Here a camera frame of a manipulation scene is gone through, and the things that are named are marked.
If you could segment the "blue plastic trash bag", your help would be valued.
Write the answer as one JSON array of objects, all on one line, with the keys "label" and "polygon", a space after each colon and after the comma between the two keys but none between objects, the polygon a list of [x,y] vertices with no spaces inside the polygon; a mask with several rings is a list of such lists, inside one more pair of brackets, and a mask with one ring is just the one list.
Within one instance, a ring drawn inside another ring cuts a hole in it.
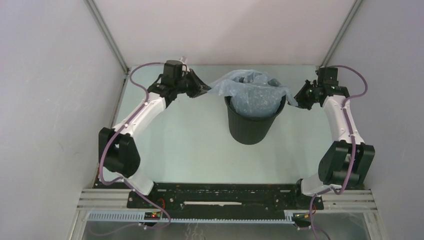
[{"label": "blue plastic trash bag", "polygon": [[294,107],[299,105],[289,87],[269,74],[253,69],[233,70],[209,86],[209,94],[231,97],[230,106],[248,118],[271,117],[285,101],[283,98]]}]

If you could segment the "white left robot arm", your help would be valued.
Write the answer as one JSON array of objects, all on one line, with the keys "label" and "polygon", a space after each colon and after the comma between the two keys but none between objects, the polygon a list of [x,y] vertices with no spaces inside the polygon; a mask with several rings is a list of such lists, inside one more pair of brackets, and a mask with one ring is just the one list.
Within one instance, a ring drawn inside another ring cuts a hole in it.
[{"label": "white left robot arm", "polygon": [[155,183],[144,173],[136,138],[178,95],[197,98],[211,88],[186,63],[186,57],[167,60],[163,72],[149,86],[141,86],[145,96],[141,103],[120,123],[104,127],[98,134],[99,180],[104,185],[122,181],[138,192],[138,201],[145,208],[153,208],[158,194],[152,191]]}]

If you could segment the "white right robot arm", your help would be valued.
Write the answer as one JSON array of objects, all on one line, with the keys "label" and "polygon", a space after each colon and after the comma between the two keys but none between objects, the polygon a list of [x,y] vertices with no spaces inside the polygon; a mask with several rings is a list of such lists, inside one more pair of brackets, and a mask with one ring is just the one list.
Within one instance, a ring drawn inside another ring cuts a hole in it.
[{"label": "white right robot arm", "polygon": [[330,191],[340,195],[347,188],[362,185],[375,156],[374,146],[365,143],[351,113],[351,100],[359,96],[350,95],[347,87],[339,84],[339,69],[339,65],[318,68],[317,79],[306,80],[294,97],[300,109],[320,105],[333,140],[317,173],[300,180],[300,190],[291,194],[291,204],[297,209],[308,206],[312,196]]}]

